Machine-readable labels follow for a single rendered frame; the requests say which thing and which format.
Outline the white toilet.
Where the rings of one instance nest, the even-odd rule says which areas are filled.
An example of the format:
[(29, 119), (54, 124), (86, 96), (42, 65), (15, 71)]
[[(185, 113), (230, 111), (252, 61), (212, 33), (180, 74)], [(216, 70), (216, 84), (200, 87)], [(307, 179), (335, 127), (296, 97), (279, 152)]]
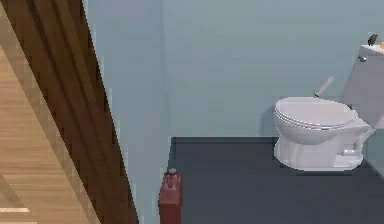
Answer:
[(338, 101), (286, 97), (276, 102), (279, 133), (274, 156), (301, 171), (347, 171), (363, 159), (363, 145), (384, 129), (384, 49), (362, 45)]

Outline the red gas tank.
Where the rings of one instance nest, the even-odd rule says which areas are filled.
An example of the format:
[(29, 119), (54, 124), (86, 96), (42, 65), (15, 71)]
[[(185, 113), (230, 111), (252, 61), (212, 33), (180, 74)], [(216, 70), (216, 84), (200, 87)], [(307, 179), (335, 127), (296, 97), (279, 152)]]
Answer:
[(170, 168), (163, 176), (158, 209), (160, 224), (181, 224), (182, 175), (176, 168)]

